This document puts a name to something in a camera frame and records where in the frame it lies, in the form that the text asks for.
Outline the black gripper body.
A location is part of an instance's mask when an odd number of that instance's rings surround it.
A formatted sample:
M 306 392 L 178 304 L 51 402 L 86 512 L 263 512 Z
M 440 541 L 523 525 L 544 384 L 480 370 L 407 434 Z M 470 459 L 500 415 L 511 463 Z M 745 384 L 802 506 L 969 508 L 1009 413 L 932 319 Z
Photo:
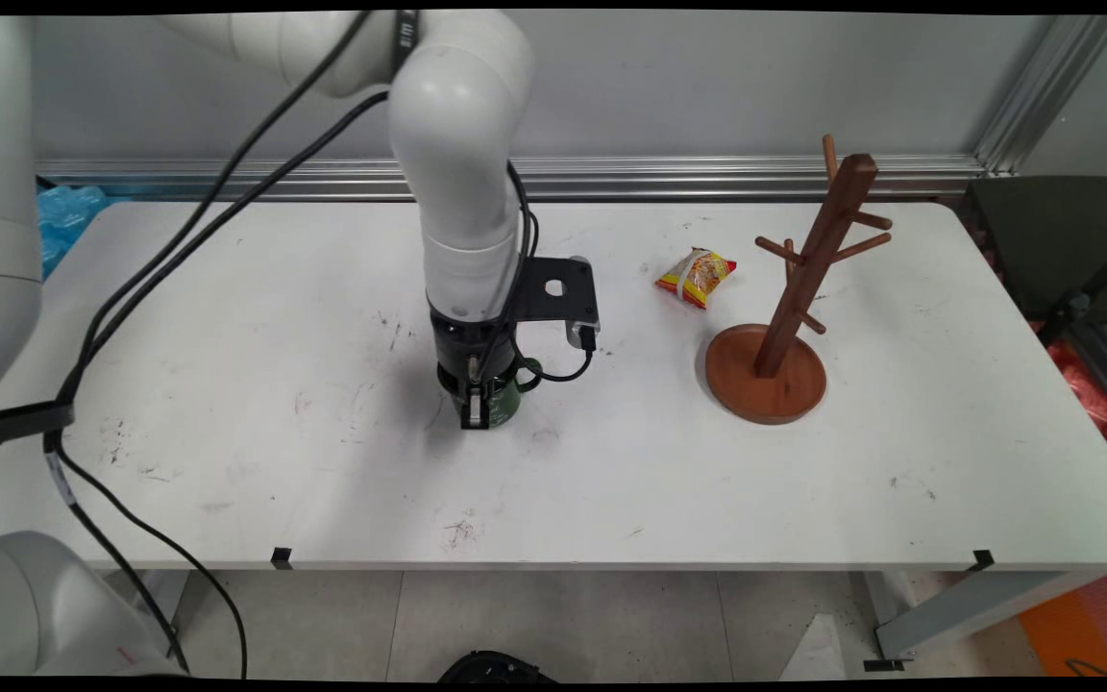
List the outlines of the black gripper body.
M 430 306 L 430 322 L 439 385 L 466 385 L 469 382 L 469 358 L 482 360 L 483 382 L 500 380 L 508 383 L 517 376 L 517 355 L 497 319 L 461 321 Z

